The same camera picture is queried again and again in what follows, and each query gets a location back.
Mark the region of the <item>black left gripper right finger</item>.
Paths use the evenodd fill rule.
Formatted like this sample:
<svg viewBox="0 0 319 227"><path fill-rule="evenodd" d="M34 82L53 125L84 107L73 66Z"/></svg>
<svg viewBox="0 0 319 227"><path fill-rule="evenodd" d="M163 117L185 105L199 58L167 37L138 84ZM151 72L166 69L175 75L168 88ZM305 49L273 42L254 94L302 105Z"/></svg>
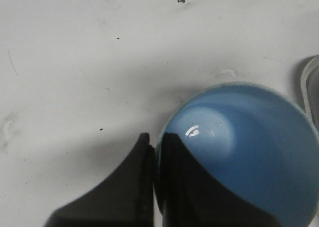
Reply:
<svg viewBox="0 0 319 227"><path fill-rule="evenodd" d="M219 183L174 133L165 133L158 168L158 205L165 227L279 227L265 210Z"/></svg>

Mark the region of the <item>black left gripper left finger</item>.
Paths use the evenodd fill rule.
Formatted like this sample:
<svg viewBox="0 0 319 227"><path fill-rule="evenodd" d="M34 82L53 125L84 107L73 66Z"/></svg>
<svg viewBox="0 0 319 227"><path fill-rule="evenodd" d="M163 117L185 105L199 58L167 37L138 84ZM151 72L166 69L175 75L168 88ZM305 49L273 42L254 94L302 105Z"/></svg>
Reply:
<svg viewBox="0 0 319 227"><path fill-rule="evenodd" d="M154 226L154 149L142 133L123 162L98 186L56 209L46 227Z"/></svg>

